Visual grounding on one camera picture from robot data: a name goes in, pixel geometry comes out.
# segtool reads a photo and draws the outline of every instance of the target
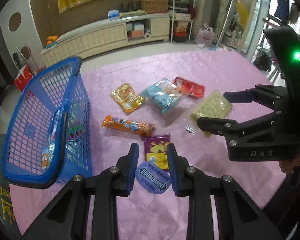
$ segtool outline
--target cabinet door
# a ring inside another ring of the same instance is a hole
[[[167,36],[170,32],[170,18],[154,18],[151,19],[151,36]]]

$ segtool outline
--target table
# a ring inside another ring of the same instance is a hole
[[[205,85],[206,95],[216,89],[224,93],[243,91],[253,88],[255,84],[269,84],[253,64],[230,51],[155,55],[82,74],[91,103],[90,149],[94,175],[115,165],[120,156],[128,153],[132,142],[139,144],[138,163],[145,160],[143,140],[139,135],[100,127],[108,114],[126,117],[154,123],[155,134],[170,133],[178,154],[186,157],[191,166],[215,177],[232,175],[258,206],[264,207],[284,180],[285,174],[281,173],[277,162],[229,161],[224,137],[212,135],[206,138],[201,133],[193,136],[186,132],[190,109],[198,105],[201,99],[185,98],[173,114],[163,118],[160,111],[148,101],[126,115],[110,97],[110,92],[124,82],[130,83],[136,92],[141,92],[162,78],[173,80],[176,76]],[[243,122],[270,112],[270,109],[254,102],[235,104],[228,118]],[[12,204],[21,233],[25,232],[62,186],[54,184],[49,189],[38,190],[11,185]],[[154,195],[135,181],[131,195],[118,198],[117,211],[121,240],[186,239],[188,198],[175,197],[172,187],[164,194]]]

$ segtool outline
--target red snack package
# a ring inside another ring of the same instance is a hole
[[[189,94],[196,98],[203,98],[205,87],[197,83],[191,82],[181,77],[176,77],[173,82],[175,85],[181,86],[183,94]]]

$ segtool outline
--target human hand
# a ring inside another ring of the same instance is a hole
[[[293,174],[293,168],[300,166],[300,155],[290,161],[290,160],[284,160],[284,161],[279,161],[279,166],[282,172],[287,173],[287,174]]]

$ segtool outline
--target circular hole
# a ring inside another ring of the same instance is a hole
[[[31,57],[31,50],[29,48],[27,48],[26,46],[24,46],[21,49],[21,53],[23,54],[23,56],[26,58],[26,60],[28,60]]]
[[[12,32],[15,32],[21,24],[21,14],[20,13],[14,13],[9,20],[9,30]]]

